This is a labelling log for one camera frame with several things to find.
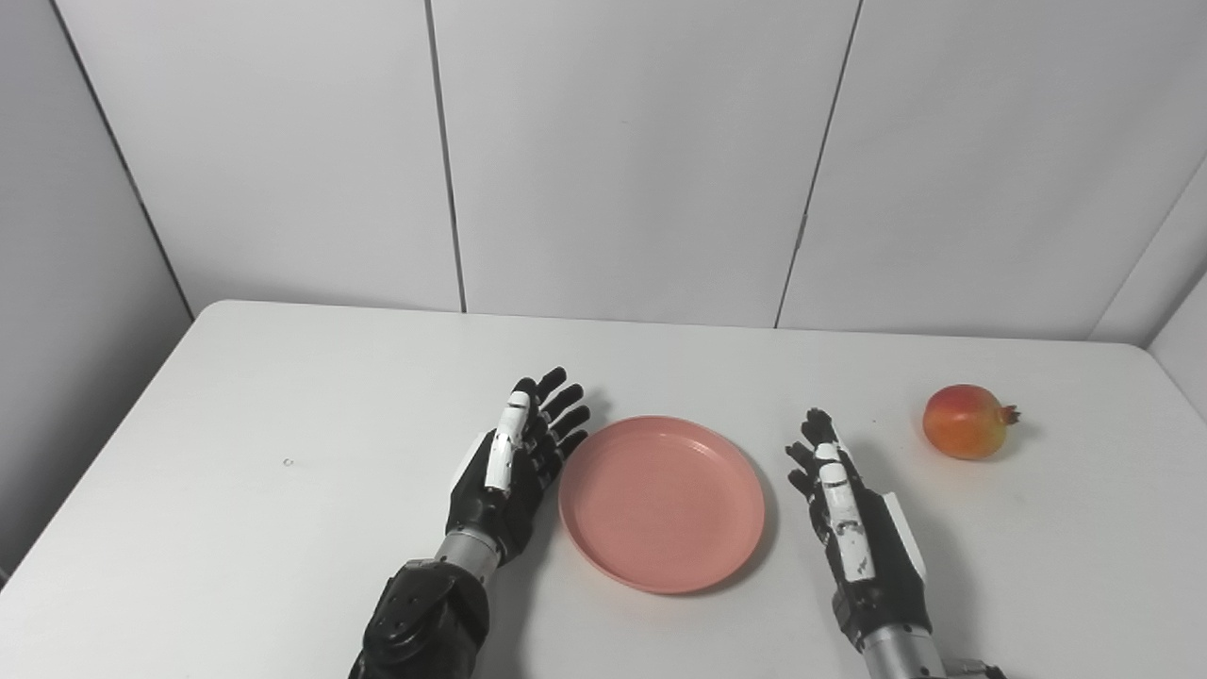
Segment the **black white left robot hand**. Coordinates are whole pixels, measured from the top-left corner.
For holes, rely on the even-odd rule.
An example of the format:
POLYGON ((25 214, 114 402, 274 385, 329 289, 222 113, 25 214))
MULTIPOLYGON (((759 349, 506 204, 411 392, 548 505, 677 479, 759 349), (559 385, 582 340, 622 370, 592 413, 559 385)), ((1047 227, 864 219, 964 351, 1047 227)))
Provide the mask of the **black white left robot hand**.
POLYGON ((582 384, 556 365, 523 377, 511 391, 495 428, 478 437, 450 491, 447 533, 470 532, 492 542, 505 566, 524 551, 546 491, 587 441, 590 409, 582 384))

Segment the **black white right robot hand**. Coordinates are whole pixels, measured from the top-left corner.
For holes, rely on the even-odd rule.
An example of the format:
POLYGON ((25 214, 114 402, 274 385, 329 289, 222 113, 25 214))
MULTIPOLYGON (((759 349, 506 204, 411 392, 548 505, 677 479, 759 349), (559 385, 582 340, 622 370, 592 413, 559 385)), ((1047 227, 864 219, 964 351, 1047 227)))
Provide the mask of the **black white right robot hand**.
POLYGON ((832 608, 857 650, 885 627, 933 632, 925 601, 926 568, 900 499, 864 482, 828 412, 811 408, 801 441, 785 451, 791 485, 805 498, 835 593, 832 608))

